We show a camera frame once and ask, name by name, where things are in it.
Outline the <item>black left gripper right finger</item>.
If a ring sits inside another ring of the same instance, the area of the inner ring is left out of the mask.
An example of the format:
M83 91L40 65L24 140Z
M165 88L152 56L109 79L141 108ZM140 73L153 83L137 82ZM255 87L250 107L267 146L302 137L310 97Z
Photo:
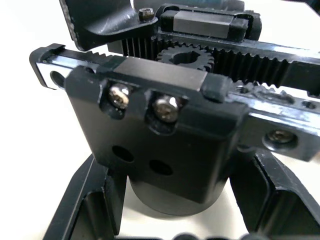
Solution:
M229 179L249 233L285 240L320 238L320 205L270 152L256 152Z

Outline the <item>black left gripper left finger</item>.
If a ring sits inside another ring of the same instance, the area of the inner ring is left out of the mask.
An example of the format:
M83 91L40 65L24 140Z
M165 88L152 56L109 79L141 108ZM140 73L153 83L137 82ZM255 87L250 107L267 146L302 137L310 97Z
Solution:
M89 158L72 176L47 228L48 240L114 240L120 233L127 176Z

